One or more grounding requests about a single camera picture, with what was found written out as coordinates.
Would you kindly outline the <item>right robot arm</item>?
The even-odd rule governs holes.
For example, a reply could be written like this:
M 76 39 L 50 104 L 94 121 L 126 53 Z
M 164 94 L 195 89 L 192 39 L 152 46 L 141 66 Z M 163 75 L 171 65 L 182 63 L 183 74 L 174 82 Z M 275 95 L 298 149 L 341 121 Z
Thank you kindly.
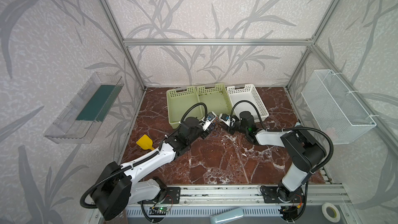
M 220 121 L 231 134 L 239 132 L 245 139 L 258 146 L 278 146 L 285 148 L 292 165 L 276 189 L 261 187 L 261 193 L 278 201 L 289 203 L 299 193 L 302 185 L 317 170 L 327 164 L 334 153 L 332 139 L 323 131 L 298 125 L 282 130 L 260 129 L 249 111 L 240 116 L 221 114 Z

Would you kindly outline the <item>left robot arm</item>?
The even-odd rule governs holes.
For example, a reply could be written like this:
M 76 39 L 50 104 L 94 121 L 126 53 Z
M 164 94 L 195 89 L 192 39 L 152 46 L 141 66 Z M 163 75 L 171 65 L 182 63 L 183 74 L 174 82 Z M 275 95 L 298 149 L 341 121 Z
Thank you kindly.
M 111 162 L 96 183 L 80 198 L 80 206 L 97 208 L 106 221 L 117 217 L 132 203 L 165 198 L 167 186 L 160 179 L 143 178 L 184 155 L 198 138 L 206 138 L 217 116 L 209 113 L 202 120 L 188 117 L 168 135 L 158 148 L 130 162 Z

